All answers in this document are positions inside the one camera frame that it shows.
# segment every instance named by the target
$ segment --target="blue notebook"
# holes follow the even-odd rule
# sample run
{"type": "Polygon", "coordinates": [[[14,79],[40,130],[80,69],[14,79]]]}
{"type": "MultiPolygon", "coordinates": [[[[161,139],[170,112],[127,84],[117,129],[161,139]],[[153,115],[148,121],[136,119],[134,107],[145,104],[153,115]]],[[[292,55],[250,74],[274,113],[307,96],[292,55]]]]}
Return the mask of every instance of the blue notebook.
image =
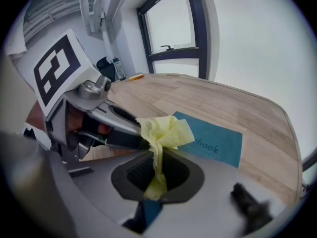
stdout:
{"type": "Polygon", "coordinates": [[[239,167],[242,148],[241,133],[180,112],[176,112],[174,116],[179,120],[185,119],[195,137],[195,142],[179,146],[179,150],[239,167]]]}

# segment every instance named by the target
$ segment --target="ceiling pipe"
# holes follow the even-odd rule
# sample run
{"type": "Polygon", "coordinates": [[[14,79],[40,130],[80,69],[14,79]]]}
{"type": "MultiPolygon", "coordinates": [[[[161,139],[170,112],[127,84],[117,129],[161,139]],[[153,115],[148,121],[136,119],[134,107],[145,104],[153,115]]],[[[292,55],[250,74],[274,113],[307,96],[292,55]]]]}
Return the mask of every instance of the ceiling pipe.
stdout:
{"type": "Polygon", "coordinates": [[[92,35],[90,27],[90,17],[89,17],[89,3],[88,0],[79,0],[80,12],[83,17],[84,25],[86,27],[86,32],[89,36],[92,35]]]}
{"type": "Polygon", "coordinates": [[[94,2],[94,27],[95,33],[98,33],[101,26],[101,13],[104,0],[95,0],[94,2]]]}

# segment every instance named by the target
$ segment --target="crumpled yellow tissue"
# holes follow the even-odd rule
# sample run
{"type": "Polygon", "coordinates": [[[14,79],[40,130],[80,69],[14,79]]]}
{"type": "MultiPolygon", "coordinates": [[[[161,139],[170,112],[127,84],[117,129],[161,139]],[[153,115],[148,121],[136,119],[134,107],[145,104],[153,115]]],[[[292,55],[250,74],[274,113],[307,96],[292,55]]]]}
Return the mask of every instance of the crumpled yellow tissue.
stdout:
{"type": "Polygon", "coordinates": [[[163,147],[177,149],[178,146],[193,142],[194,135],[185,119],[178,120],[174,116],[136,120],[141,125],[141,136],[149,142],[149,150],[154,153],[155,176],[144,196],[150,200],[158,200],[167,192],[166,180],[162,172],[163,147]]]}

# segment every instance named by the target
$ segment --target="black chair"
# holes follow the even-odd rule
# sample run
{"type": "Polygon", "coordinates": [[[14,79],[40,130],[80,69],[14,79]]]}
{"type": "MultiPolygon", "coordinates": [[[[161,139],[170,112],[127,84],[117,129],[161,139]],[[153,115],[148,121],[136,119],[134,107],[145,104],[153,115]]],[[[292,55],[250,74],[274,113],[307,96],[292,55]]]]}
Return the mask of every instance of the black chair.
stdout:
{"type": "Polygon", "coordinates": [[[103,76],[106,76],[111,80],[111,82],[115,81],[115,70],[113,63],[109,63],[107,61],[107,57],[100,59],[97,64],[97,69],[103,76]]]}

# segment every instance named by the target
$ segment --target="wooden table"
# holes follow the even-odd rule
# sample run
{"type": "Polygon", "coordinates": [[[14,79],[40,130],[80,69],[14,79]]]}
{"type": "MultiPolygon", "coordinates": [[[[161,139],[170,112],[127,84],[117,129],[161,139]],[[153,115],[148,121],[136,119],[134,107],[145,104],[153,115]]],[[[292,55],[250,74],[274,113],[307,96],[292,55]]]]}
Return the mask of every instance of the wooden table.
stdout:
{"type": "Polygon", "coordinates": [[[243,134],[239,169],[286,205],[300,197],[302,162],[286,112],[276,103],[219,83],[179,74],[115,82],[109,99],[136,117],[176,111],[243,134]]]}

